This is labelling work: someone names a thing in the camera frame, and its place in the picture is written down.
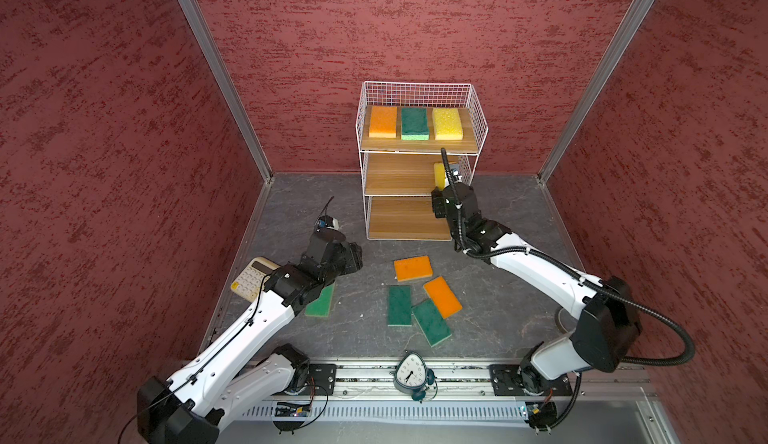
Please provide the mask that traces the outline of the yellow sponge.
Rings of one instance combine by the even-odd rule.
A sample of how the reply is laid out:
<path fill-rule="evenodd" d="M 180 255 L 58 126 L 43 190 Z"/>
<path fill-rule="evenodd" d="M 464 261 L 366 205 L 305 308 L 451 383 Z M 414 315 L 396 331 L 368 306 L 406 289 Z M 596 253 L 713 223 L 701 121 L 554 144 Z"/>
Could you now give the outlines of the yellow sponge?
<path fill-rule="evenodd" d="M 463 139 L 462 119 L 458 109 L 434 108 L 432 120 L 436 141 L 461 141 Z"/>
<path fill-rule="evenodd" d="M 445 166 L 442 163 L 434 164 L 434 182 L 439 191 L 443 191 L 448 185 L 449 180 L 446 174 Z"/>

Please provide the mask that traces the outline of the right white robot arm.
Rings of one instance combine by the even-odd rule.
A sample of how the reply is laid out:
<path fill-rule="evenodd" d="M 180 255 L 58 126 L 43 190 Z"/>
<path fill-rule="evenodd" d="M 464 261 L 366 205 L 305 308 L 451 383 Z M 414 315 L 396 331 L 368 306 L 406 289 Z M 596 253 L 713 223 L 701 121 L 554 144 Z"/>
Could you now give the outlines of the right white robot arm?
<path fill-rule="evenodd" d="M 484 218 L 473 188 L 463 183 L 434 189 L 431 201 L 458 251 L 526 281 L 576 319 L 573 331 L 537 345 L 523 358 L 518 375 L 526 391 L 541 394 L 571 372 L 612 372 L 626 360 L 641 333 L 626 283 L 579 271 Z"/>

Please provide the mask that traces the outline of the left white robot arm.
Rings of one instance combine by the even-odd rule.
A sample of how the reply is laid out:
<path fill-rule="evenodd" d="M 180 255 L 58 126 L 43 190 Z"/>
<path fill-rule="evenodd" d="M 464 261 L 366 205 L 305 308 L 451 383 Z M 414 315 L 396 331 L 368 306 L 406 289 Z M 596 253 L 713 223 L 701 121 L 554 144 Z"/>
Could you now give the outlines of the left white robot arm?
<path fill-rule="evenodd" d="M 317 229 L 296 264 L 274 270 L 249 265 L 242 277 L 255 300 L 196 358 L 169 378 L 148 379 L 137 392 L 137 430 L 147 443 L 214 443 L 245 410 L 286 390 L 307 387 L 309 358 L 286 344 L 260 365 L 246 366 L 322 291 L 363 266 L 362 249 L 333 228 Z"/>

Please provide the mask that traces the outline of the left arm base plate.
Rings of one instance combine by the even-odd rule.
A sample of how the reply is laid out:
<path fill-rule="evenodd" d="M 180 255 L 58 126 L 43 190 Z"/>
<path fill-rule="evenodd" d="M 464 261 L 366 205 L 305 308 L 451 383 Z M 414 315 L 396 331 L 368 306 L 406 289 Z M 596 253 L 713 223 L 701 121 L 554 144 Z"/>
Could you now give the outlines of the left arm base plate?
<path fill-rule="evenodd" d="M 289 386 L 283 391 L 288 396 L 310 396 L 318 387 L 330 395 L 334 392 L 338 366 L 335 364 L 310 363 L 301 367 Z"/>

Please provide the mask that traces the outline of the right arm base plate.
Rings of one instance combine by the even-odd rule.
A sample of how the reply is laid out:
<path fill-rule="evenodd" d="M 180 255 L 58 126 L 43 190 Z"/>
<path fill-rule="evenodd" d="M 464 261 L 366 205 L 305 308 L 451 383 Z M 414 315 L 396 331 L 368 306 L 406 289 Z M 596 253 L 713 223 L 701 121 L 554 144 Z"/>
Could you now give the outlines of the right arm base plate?
<path fill-rule="evenodd" d="M 496 397 L 570 397 L 573 393 L 567 377 L 545 383 L 542 391 L 528 391 L 523 387 L 519 366 L 516 364 L 491 364 L 488 366 L 489 380 Z"/>

